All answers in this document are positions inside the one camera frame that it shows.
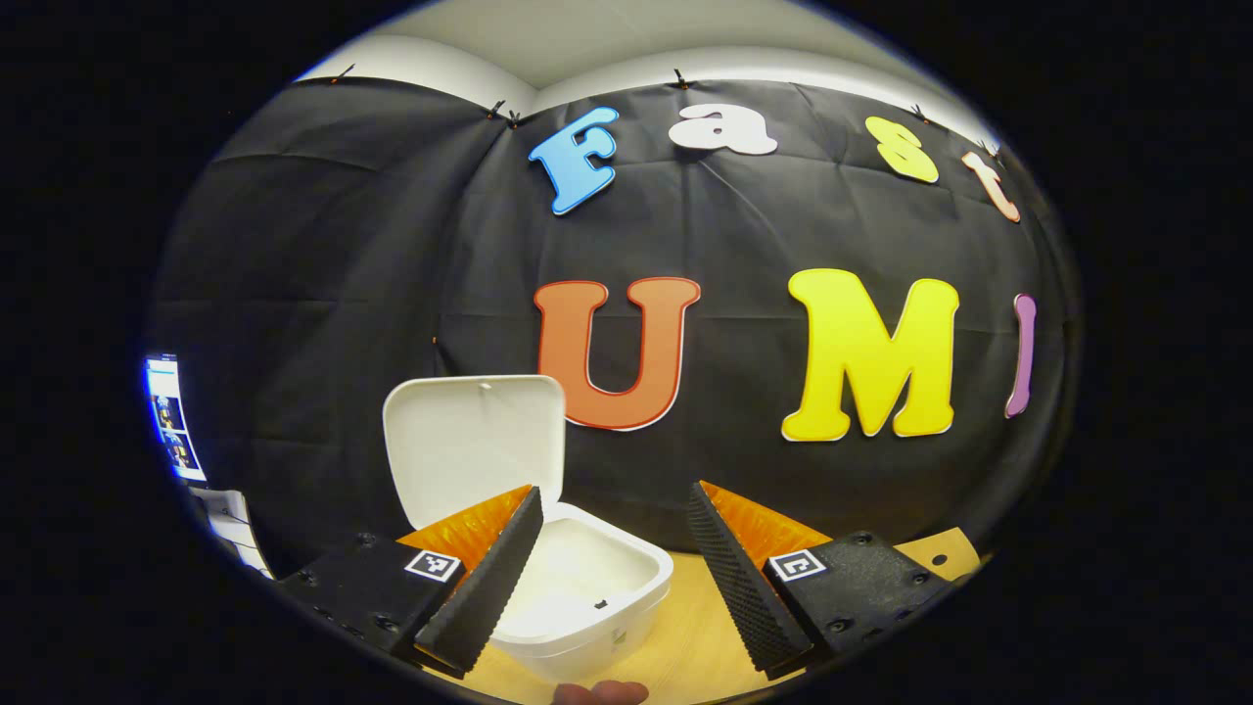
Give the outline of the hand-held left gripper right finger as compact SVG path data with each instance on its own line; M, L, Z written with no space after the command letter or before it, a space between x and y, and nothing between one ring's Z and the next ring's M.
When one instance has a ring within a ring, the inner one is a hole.
M831 538L704 481L688 523L756 669L776 680L858 656L956 586L954 531L890 543Z

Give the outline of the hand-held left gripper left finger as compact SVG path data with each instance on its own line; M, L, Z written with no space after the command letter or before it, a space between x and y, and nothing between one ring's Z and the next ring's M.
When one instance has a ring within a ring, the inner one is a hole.
M362 533L278 586L380 652L464 677L496 629L543 518L540 491L521 486L398 540Z

